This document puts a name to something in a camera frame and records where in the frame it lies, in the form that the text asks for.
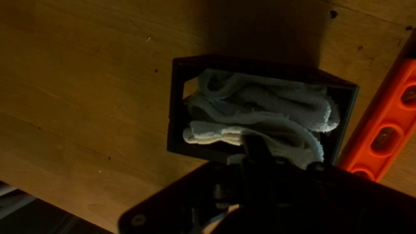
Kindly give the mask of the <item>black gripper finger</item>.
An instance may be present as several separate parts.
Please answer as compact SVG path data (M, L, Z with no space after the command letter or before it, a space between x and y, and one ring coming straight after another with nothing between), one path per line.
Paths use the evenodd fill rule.
M272 163L272 154L261 137L245 135L243 148L246 154L246 158L243 159L245 165L267 167Z

